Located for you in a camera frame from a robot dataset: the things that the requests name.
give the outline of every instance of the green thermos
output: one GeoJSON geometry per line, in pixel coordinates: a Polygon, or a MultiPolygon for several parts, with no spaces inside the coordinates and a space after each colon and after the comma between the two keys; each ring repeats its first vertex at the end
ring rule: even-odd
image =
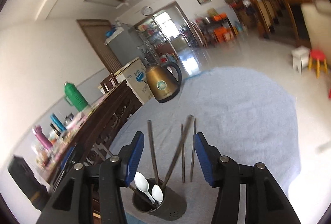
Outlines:
{"type": "Polygon", "coordinates": [[[64,84],[64,93],[66,95],[64,99],[69,103],[69,105],[75,106],[78,111],[82,111],[89,105],[82,94],[77,90],[75,84],[66,82],[64,84]]]}

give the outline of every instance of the red stool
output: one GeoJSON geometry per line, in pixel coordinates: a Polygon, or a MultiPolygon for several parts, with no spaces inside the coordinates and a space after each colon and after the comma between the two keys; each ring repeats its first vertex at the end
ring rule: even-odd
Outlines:
{"type": "Polygon", "coordinates": [[[311,50],[311,55],[309,58],[308,63],[308,70],[312,69],[312,61],[316,61],[316,77],[319,78],[319,70],[320,70],[320,61],[324,61],[324,71],[327,74],[328,73],[328,67],[326,65],[326,57],[325,54],[322,51],[319,50],[311,50]]]}

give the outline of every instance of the white spoon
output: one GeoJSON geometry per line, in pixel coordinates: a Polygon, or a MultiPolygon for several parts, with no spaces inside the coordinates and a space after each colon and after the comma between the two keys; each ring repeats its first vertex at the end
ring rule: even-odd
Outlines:
{"type": "Polygon", "coordinates": [[[152,196],[154,200],[158,201],[158,205],[161,205],[163,202],[163,193],[161,188],[158,185],[154,185],[152,188],[152,196]]]}
{"type": "Polygon", "coordinates": [[[134,176],[134,183],[136,184],[137,189],[139,189],[141,192],[145,193],[148,198],[151,200],[152,204],[155,203],[155,200],[148,192],[149,184],[146,178],[139,172],[136,172],[134,176]]]}

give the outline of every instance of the gold electric kettle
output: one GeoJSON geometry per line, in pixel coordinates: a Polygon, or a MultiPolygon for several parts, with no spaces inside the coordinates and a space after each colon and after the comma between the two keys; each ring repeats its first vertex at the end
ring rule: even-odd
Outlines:
{"type": "Polygon", "coordinates": [[[154,97],[158,102],[167,102],[174,98],[180,90],[182,72],[177,64],[166,62],[164,64],[151,64],[146,68],[146,80],[154,97]],[[168,66],[176,69],[178,81],[167,69],[168,66]]]}

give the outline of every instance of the yellow stool leg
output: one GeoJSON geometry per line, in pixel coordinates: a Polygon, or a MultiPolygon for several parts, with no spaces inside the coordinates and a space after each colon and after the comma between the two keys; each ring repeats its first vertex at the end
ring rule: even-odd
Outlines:
{"type": "Polygon", "coordinates": [[[319,59],[317,59],[316,77],[319,78],[319,59]]]}
{"type": "Polygon", "coordinates": [[[328,73],[328,66],[326,64],[326,59],[324,59],[324,71],[326,74],[328,73]]]}
{"type": "Polygon", "coordinates": [[[310,71],[311,69],[312,69],[312,57],[309,57],[308,70],[310,71]]]}

